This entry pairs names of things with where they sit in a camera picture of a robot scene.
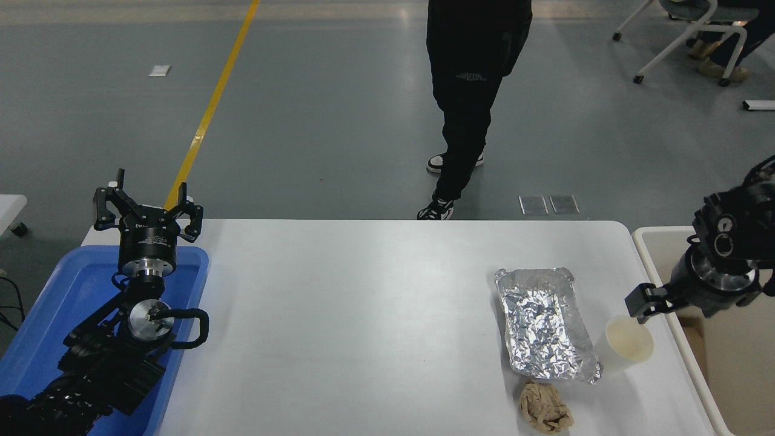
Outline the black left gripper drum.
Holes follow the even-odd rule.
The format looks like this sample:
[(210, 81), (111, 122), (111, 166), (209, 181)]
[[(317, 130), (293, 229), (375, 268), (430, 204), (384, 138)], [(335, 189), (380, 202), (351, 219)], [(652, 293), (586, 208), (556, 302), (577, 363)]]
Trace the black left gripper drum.
[(141, 259), (157, 259), (169, 266), (177, 265), (180, 226), (172, 218), (159, 221), (164, 214), (161, 209), (150, 208), (139, 216), (127, 213), (120, 218), (120, 266)]

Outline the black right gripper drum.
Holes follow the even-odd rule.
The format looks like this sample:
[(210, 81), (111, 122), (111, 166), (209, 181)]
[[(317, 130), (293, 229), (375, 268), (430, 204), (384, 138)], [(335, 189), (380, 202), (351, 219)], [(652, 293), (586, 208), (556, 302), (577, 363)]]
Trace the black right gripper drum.
[(672, 272), (669, 290), (705, 317), (713, 317), (732, 306), (750, 304), (761, 294), (759, 276), (756, 269), (722, 271), (702, 252), (687, 251)]

